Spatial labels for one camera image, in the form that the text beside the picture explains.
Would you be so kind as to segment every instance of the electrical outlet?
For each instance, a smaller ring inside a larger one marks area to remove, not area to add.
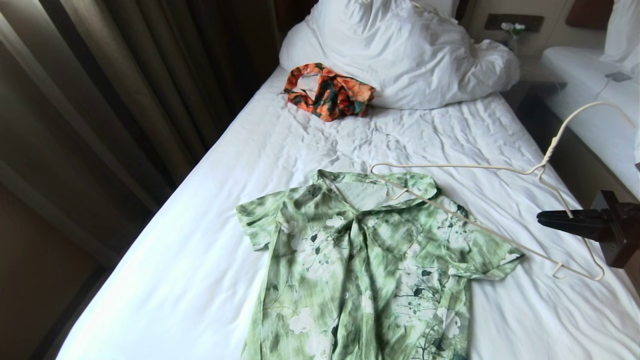
[[[486,17],[484,28],[486,30],[502,30],[501,25],[503,22],[510,22],[515,24],[516,22],[525,26],[524,31],[531,31],[537,33],[542,27],[544,16],[539,15],[522,15],[512,13],[491,13]]]

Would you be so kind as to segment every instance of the clothes hanger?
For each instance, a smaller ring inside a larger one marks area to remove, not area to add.
[[[557,135],[555,137],[553,137],[553,139],[551,139],[551,144],[549,145],[549,148],[547,149],[547,152],[545,153],[545,156],[542,159],[542,161],[539,164],[533,166],[529,170],[519,170],[519,169],[511,168],[511,167],[493,166],[493,165],[468,165],[468,164],[408,164],[408,165],[400,165],[400,164],[393,164],[393,163],[388,163],[388,162],[379,162],[379,163],[375,163],[374,165],[372,165],[371,168],[369,168],[369,172],[371,173],[371,175],[373,175],[374,177],[376,177],[380,181],[383,181],[383,182],[385,182],[385,183],[387,183],[389,185],[392,185],[392,186],[394,186],[394,187],[396,187],[396,188],[401,190],[401,193],[398,196],[394,197],[395,199],[398,199],[400,196],[402,196],[405,193],[409,193],[409,194],[413,195],[414,197],[426,202],[427,204],[430,204],[430,205],[432,205],[432,206],[434,206],[434,207],[436,207],[438,209],[441,209],[442,211],[444,211],[444,212],[446,212],[446,213],[448,213],[448,214],[450,214],[452,216],[455,216],[455,217],[459,218],[462,221],[466,221],[466,222],[468,222],[468,223],[470,223],[472,225],[475,225],[476,227],[479,227],[480,229],[482,229],[482,230],[484,230],[484,231],[486,231],[486,232],[488,232],[490,234],[493,234],[494,236],[497,236],[498,238],[503,239],[503,240],[515,245],[516,247],[518,247],[518,248],[520,248],[520,249],[522,249],[524,251],[527,251],[527,252],[529,252],[531,254],[539,256],[539,257],[541,257],[541,258],[543,258],[543,259],[555,264],[556,267],[554,268],[554,271],[551,273],[551,276],[553,278],[555,278],[555,279],[564,279],[566,277],[566,276],[559,277],[559,276],[556,275],[556,273],[561,268],[564,268],[564,269],[569,270],[569,271],[571,271],[571,272],[573,272],[575,274],[578,274],[578,275],[580,275],[582,277],[585,277],[585,278],[587,278],[589,280],[599,281],[600,279],[602,279],[604,277],[604,274],[605,274],[604,268],[596,260],[596,257],[593,254],[593,251],[589,247],[589,243],[587,242],[587,240],[585,238],[581,238],[581,239],[584,242],[584,245],[587,248],[587,251],[589,251],[589,255],[591,256],[591,259],[593,260],[593,263],[600,269],[600,274],[598,276],[596,276],[596,277],[593,277],[593,276],[588,275],[588,274],[584,274],[584,273],[582,273],[582,272],[580,272],[580,271],[578,271],[576,269],[570,268],[569,266],[566,266],[565,264],[561,263],[560,261],[556,261],[556,260],[554,260],[554,259],[552,259],[552,258],[550,258],[550,257],[548,257],[548,256],[546,256],[544,254],[541,254],[541,253],[539,253],[539,252],[537,252],[537,251],[535,251],[535,250],[533,250],[533,249],[531,249],[529,247],[526,247],[525,245],[522,245],[521,243],[518,243],[515,240],[512,240],[512,239],[510,239],[510,238],[508,238],[508,237],[506,237],[506,236],[504,236],[502,234],[499,234],[499,233],[497,233],[497,232],[495,232],[495,231],[493,231],[493,230],[491,230],[491,229],[489,229],[489,228],[487,228],[487,227],[485,227],[485,226],[483,226],[481,224],[478,224],[477,222],[471,221],[471,220],[463,217],[462,215],[460,215],[458,213],[455,213],[455,212],[453,212],[453,211],[451,211],[449,209],[446,209],[443,206],[441,206],[441,205],[439,205],[439,204],[437,204],[437,203],[435,203],[433,201],[430,201],[429,199],[425,198],[424,196],[422,196],[422,195],[420,195],[418,193],[415,193],[415,192],[411,191],[408,188],[405,188],[401,184],[397,184],[397,183],[395,183],[395,182],[393,182],[391,180],[388,180],[388,179],[384,178],[383,176],[377,174],[374,171],[374,169],[376,167],[382,166],[382,165],[389,166],[389,167],[395,167],[395,168],[461,167],[461,168],[485,168],[485,169],[495,169],[495,170],[508,170],[508,171],[511,171],[511,172],[515,172],[517,174],[521,174],[521,175],[527,176],[527,175],[533,174],[535,171],[540,169],[540,172],[539,172],[539,174],[537,176],[538,182],[540,182],[542,185],[544,185],[547,188],[549,188],[556,195],[556,197],[558,198],[558,200],[560,200],[560,203],[563,205],[564,209],[566,210],[567,215],[570,218],[573,218],[573,214],[571,212],[571,209],[567,205],[567,203],[566,203],[564,197],[562,196],[562,194],[560,193],[560,191],[555,186],[553,186],[550,183],[548,183],[545,180],[543,180],[542,179],[542,175],[545,173],[547,163],[549,162],[549,159],[551,158],[551,155],[553,155],[554,150],[556,149],[556,146],[558,145],[558,141],[560,140],[560,137],[562,137],[562,135],[564,133],[564,130],[566,129],[566,127],[569,124],[569,122],[571,120],[573,120],[573,118],[575,118],[579,113],[583,112],[584,110],[586,110],[586,109],[588,109],[588,108],[590,108],[592,106],[597,106],[597,105],[607,105],[607,106],[613,107],[614,109],[616,109],[623,116],[623,118],[625,118],[625,120],[627,120],[627,122],[629,124],[631,124],[632,127],[635,127],[635,125],[631,121],[631,119],[629,119],[627,114],[625,114],[625,112],[619,106],[617,106],[615,104],[612,104],[610,102],[606,102],[606,101],[596,101],[596,102],[591,102],[591,103],[589,103],[587,105],[584,105],[583,107],[579,108],[578,110],[573,112],[571,115],[569,115],[569,117],[567,117],[566,120],[564,120],[562,126],[560,127],[560,129],[559,129],[559,131],[557,133]]]

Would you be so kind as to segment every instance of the white pillow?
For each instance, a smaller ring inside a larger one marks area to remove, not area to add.
[[[413,2],[423,8],[432,6],[438,10],[440,16],[455,18],[460,0],[413,0]]]
[[[614,0],[601,60],[637,72],[640,62],[640,1]]]
[[[315,62],[375,87],[372,103],[397,109],[477,99],[519,78],[506,47],[475,45],[455,20],[410,0],[320,0],[280,50],[287,70]]]

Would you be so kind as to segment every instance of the white sheet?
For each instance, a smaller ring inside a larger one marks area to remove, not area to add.
[[[636,164],[636,134],[640,124],[640,85],[637,80],[610,81],[606,74],[624,71],[613,63],[600,61],[602,51],[551,47],[542,55],[542,63],[566,80],[560,92],[550,91],[545,98],[560,119],[577,108],[597,100],[620,106],[632,119],[635,128],[610,107],[597,106],[581,113],[569,123],[580,139],[613,171],[620,181],[640,199],[640,177]]]
[[[324,123],[285,103],[285,77],[275,71],[140,234],[58,359],[237,359],[266,253],[251,250],[234,207],[308,184],[313,170],[366,172],[380,160],[529,168],[542,159],[499,95]],[[487,226],[595,272],[578,238],[536,223],[537,212],[561,205],[535,178],[478,169],[428,173]],[[551,169],[547,174],[563,187]],[[571,273],[558,281],[552,269],[529,256],[504,281],[474,282],[471,359],[637,359],[640,300],[626,275],[607,269],[600,282]]]

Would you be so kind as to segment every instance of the wrinkled sheet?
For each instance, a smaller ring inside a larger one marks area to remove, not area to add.
[[[366,118],[324,123],[287,104],[280,95],[286,75],[275,71],[152,219],[58,359],[237,359],[267,254],[252,251],[235,206],[309,184],[318,168],[366,172],[376,161],[529,168],[542,159],[500,95],[431,111],[372,108]],[[596,273],[578,238],[537,224],[539,211],[561,205],[534,177],[412,170],[431,174],[488,227]],[[546,177],[564,189],[553,170]],[[561,272],[559,281],[553,268],[527,256],[503,281],[473,282],[470,358],[639,358],[640,300],[626,275],[607,268],[593,282]]]

